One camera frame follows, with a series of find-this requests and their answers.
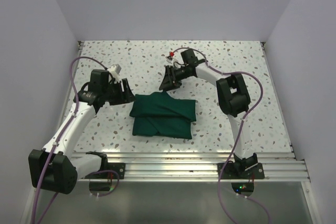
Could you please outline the green surgical cloth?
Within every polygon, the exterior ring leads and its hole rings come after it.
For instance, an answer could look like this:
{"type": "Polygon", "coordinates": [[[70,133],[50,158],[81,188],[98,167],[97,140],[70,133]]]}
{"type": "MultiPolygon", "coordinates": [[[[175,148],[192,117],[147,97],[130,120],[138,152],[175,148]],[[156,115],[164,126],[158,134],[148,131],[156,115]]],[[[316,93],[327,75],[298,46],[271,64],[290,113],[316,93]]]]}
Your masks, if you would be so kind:
{"type": "Polygon", "coordinates": [[[196,101],[175,99],[166,92],[135,95],[130,112],[134,118],[132,135],[192,139],[196,122],[196,101]]]}

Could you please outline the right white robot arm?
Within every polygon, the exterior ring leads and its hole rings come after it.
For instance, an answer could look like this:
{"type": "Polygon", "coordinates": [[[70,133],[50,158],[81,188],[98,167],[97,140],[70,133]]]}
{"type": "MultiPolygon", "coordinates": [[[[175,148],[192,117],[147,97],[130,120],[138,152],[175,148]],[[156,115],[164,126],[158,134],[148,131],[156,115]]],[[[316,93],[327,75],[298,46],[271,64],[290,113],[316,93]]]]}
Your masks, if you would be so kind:
{"type": "Polygon", "coordinates": [[[217,91],[218,104],[221,111],[228,116],[233,137],[234,172],[240,178],[246,178],[257,164],[257,157],[252,147],[249,124],[247,122],[250,95],[241,73],[222,73],[209,65],[206,58],[199,59],[193,49],[184,48],[181,52],[183,62],[180,63],[170,52],[166,59],[161,91],[178,89],[182,80],[196,77],[212,84],[217,91]]]}

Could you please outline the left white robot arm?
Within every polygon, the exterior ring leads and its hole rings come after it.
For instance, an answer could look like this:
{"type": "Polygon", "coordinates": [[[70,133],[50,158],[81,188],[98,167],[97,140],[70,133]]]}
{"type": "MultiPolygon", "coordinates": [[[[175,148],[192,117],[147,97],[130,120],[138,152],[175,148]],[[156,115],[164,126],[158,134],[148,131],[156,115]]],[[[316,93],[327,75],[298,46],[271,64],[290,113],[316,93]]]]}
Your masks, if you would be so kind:
{"type": "Polygon", "coordinates": [[[74,97],[72,107],[61,127],[41,150],[32,150],[28,156],[33,187],[61,194],[69,194],[79,179],[94,174],[107,176],[107,156],[90,151],[71,161],[74,148],[89,122],[106,103],[121,105],[135,101],[126,78],[119,77],[121,67],[95,69],[89,82],[74,97]]]}

